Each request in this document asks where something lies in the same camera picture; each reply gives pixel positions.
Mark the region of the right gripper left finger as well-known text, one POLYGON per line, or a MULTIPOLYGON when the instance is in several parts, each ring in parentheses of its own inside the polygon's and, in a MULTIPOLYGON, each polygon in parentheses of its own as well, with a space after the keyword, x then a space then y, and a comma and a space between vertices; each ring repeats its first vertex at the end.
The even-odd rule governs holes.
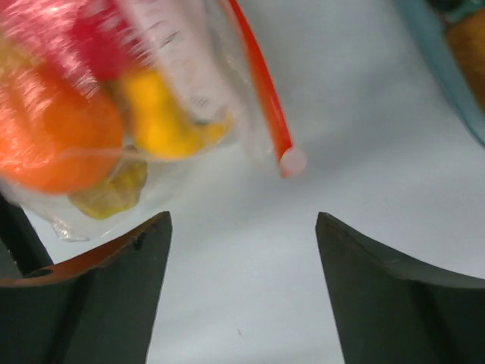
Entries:
POLYGON ((144 363, 171 247, 161 212, 28 278, 1 281, 3 363, 144 363))

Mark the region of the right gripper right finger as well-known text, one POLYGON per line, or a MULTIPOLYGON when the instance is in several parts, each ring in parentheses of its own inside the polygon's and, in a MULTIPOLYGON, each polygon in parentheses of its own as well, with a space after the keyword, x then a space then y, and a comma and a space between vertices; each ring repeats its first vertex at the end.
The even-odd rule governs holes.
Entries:
POLYGON ((438 268, 321 212, 321 264, 346 363, 482 363, 484 280, 438 268))

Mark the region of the yellow banana bunch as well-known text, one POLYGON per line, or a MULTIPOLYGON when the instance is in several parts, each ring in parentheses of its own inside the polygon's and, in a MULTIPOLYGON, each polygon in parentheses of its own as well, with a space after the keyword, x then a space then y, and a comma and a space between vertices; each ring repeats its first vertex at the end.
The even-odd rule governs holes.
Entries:
POLYGON ((104 180, 67 198, 84 215, 105 220, 138 204, 147 177, 146 161, 123 157, 104 180))

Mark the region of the orange fruit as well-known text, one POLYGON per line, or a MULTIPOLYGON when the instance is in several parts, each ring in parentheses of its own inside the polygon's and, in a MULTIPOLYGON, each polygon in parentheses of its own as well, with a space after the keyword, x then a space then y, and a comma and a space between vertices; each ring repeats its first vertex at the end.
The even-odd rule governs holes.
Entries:
POLYGON ((1 176, 41 193, 97 184, 117 162, 123 121, 109 97, 87 99, 44 64, 1 73, 1 176))

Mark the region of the yellow bell pepper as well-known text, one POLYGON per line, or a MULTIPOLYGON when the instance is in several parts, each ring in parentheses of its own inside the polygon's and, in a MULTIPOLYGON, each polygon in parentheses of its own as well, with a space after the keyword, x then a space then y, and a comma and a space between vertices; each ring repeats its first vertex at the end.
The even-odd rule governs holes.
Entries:
POLYGON ((156 158, 189 158, 221 141, 230 129, 228 121, 197 124, 157 71, 141 69, 125 74, 119 87, 129 104, 133 141, 156 158))

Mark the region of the clear zip top bag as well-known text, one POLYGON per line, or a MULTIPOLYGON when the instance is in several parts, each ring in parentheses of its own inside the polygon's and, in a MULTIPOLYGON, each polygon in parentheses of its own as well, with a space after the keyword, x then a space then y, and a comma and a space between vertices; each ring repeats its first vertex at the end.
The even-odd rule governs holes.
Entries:
POLYGON ((60 239, 169 199, 230 142, 305 168, 238 2, 1 3, 1 194, 60 239))

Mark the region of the red apple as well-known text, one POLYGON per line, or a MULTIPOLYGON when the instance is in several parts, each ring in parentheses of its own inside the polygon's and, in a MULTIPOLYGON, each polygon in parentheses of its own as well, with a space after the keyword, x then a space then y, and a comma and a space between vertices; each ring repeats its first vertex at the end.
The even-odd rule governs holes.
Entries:
POLYGON ((73 80, 115 80, 149 63, 118 1, 2 1, 4 34, 73 80))

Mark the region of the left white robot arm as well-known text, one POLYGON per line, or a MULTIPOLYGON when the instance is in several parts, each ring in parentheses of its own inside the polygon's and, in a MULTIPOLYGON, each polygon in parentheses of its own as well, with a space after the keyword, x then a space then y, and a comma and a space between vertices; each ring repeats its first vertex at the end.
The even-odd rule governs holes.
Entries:
POLYGON ((10 204, 3 195, 1 245, 8 251, 23 277, 53 264, 24 210, 10 204))

